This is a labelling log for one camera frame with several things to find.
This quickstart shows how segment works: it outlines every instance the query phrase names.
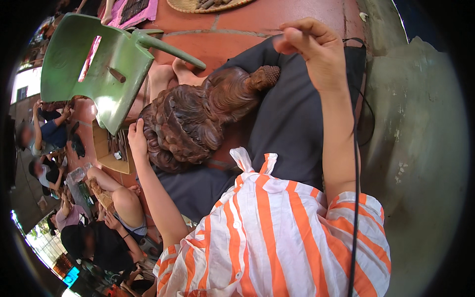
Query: chair backrest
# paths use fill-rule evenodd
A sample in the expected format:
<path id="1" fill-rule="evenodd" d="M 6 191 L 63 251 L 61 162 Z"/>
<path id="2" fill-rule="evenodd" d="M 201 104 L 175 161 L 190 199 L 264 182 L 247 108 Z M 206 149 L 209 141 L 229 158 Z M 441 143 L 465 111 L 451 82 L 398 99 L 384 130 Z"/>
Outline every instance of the chair backrest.
<path id="1" fill-rule="evenodd" d="M 79 75 L 96 36 L 101 36 L 84 81 Z M 56 28 L 43 60 L 41 99 L 70 100 L 75 95 L 91 98 L 97 121 L 116 134 L 124 121 L 153 62 L 153 55 L 124 30 L 103 26 L 100 19 L 66 14 Z M 120 83 L 110 72 L 125 76 Z"/>

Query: green plastic chair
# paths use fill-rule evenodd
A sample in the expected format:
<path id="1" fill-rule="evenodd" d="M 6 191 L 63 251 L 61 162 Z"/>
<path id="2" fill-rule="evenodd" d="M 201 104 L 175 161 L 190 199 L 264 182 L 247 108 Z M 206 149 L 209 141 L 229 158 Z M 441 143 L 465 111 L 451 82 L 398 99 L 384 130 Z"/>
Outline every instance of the green plastic chair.
<path id="1" fill-rule="evenodd" d="M 115 135 L 132 107 L 153 62 L 150 48 L 157 48 L 205 69 L 197 58 L 149 34 L 159 29 L 135 30 L 129 33 L 104 26 L 99 18 L 67 13 L 56 28 L 43 60 L 41 99 L 45 102 L 70 100 L 75 95 L 91 98 L 101 126 Z M 79 75 L 93 40 L 101 36 L 99 47 L 83 82 Z M 109 71 L 117 70 L 125 77 L 121 83 Z"/>

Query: woven bamboo tray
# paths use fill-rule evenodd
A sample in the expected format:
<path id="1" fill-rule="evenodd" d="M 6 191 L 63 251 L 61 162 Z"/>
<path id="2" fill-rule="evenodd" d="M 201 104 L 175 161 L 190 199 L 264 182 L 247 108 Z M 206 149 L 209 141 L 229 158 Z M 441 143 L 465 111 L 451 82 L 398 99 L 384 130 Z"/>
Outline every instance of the woven bamboo tray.
<path id="1" fill-rule="evenodd" d="M 167 0 L 168 4 L 175 10 L 185 12 L 185 13 L 208 13 L 208 12 L 215 12 L 220 10 L 228 10 L 230 8 L 234 8 L 253 0 L 231 0 L 228 4 L 223 5 L 216 5 L 213 4 L 207 10 L 203 9 L 196 9 L 196 4 L 198 2 L 196 0 Z"/>

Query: orange and white striped shirt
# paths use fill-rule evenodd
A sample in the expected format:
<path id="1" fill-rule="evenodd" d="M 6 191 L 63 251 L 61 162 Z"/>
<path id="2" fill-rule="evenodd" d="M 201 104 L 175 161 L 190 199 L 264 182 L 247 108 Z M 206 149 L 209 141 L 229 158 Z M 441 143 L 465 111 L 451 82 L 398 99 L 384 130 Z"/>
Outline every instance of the orange and white striped shirt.
<path id="1" fill-rule="evenodd" d="M 346 296 L 355 193 L 327 207 L 319 190 L 270 174 L 277 154 L 254 172 L 242 147 L 230 151 L 244 171 L 210 215 L 165 249 L 154 274 L 157 296 Z M 384 214 L 360 194 L 354 296 L 383 296 L 391 273 Z"/>

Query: tiled floor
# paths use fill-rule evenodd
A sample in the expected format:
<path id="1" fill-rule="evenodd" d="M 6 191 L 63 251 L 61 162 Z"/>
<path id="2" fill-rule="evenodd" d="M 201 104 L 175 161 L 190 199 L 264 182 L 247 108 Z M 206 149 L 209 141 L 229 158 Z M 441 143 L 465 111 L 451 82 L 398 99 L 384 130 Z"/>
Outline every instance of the tiled floor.
<path id="1" fill-rule="evenodd" d="M 178 12 L 172 9 L 166 0 L 159 0 L 156 21 L 145 24 L 144 28 L 163 29 L 165 31 L 163 41 L 205 62 L 207 69 L 201 73 L 195 72 L 202 77 L 224 64 L 228 58 L 277 34 L 278 31 L 269 29 L 276 29 L 285 21 L 314 17 L 333 27 L 344 38 L 360 37 L 365 40 L 364 23 L 359 13 L 356 0 L 255 0 L 237 9 L 212 14 Z M 173 56 L 157 50 L 152 53 L 159 64 L 171 64 L 174 59 Z M 85 146 L 86 157 L 78 160 L 76 153 L 71 151 L 71 144 L 68 143 L 69 170 L 83 166 L 87 162 L 99 167 L 92 141 L 91 123 L 94 114 L 95 107 L 91 100 L 77 101 L 72 124 L 76 121 L 81 124 L 77 133 Z M 249 131 L 249 128 L 249 125 L 243 123 L 230 127 L 226 135 L 232 135 L 233 138 L 227 137 L 230 141 L 224 143 L 223 148 L 216 152 L 215 159 L 232 162 L 227 152 L 246 141 L 248 133 L 244 131 Z M 136 184 L 134 173 L 126 175 L 108 168 L 103 170 L 124 186 Z M 142 194 L 139 198 L 150 226 L 148 234 L 156 240 L 158 232 L 151 220 L 145 197 Z"/>

